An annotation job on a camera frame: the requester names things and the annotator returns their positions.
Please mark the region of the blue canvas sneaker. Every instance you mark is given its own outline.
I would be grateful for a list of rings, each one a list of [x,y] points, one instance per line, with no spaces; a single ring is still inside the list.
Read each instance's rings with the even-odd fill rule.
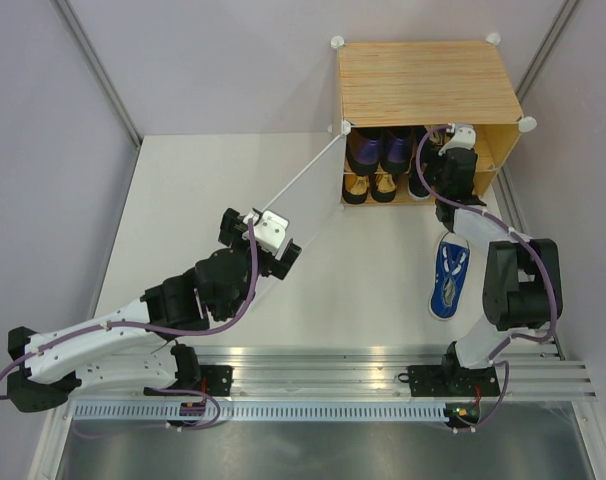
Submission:
[[[433,128],[433,125],[418,126],[416,130],[417,143]],[[422,162],[428,162],[431,158],[437,157],[438,152],[449,140],[450,134],[446,130],[432,132],[425,141],[421,149]]]
[[[434,284],[429,310],[439,321],[448,321],[457,312],[470,263],[469,243],[445,232],[436,248]]]

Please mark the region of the black white sneaker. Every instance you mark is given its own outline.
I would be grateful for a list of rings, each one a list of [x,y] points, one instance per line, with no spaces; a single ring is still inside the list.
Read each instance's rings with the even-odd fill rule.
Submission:
[[[416,169],[411,169],[409,172],[407,190],[414,201],[427,201],[430,198],[430,193],[421,182]]]

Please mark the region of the white cabinet door panel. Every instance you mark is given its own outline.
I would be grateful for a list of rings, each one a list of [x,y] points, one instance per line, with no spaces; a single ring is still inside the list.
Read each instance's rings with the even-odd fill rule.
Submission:
[[[286,239],[306,248],[339,208],[345,139],[328,133],[260,134],[262,212],[289,221]]]

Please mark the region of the purple pointed loafer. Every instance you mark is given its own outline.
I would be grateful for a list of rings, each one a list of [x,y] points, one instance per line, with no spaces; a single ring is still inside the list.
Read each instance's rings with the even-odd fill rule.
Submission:
[[[384,131],[384,155],[381,167],[386,173],[401,174],[410,166],[413,151],[413,128],[392,127]]]
[[[349,133],[346,157],[353,173],[360,176],[374,174],[382,154],[382,128],[355,128]]]

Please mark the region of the gold loafer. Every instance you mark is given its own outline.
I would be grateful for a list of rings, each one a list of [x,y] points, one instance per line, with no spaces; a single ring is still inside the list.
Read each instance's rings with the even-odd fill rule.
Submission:
[[[370,176],[346,174],[343,176],[342,199],[348,205],[364,204],[370,192]]]
[[[390,203],[396,197],[397,188],[397,175],[391,173],[375,174],[371,196],[378,203]]]

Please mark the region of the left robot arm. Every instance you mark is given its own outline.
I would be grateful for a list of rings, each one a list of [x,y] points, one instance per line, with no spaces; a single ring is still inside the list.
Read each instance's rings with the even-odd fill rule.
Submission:
[[[114,312],[49,333],[9,331],[11,364],[0,373],[0,400],[22,413],[42,412],[90,391],[190,395],[203,390],[197,354],[185,338],[235,326],[260,278],[284,279],[301,249],[289,222],[269,211],[222,216],[221,249],[184,273],[147,289]]]

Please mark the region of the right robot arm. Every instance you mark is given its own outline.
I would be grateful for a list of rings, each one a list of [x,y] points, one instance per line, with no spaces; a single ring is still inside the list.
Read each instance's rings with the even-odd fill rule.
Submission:
[[[535,330],[555,328],[563,310],[559,250],[549,238],[532,238],[489,213],[474,192],[477,155],[454,147],[440,157],[432,182],[436,216],[458,244],[438,247],[435,287],[446,313],[455,304],[469,250],[485,257],[481,292],[483,313],[471,330],[454,341],[442,357],[442,388],[461,395],[476,377],[493,372],[493,361],[512,339],[543,343]]]

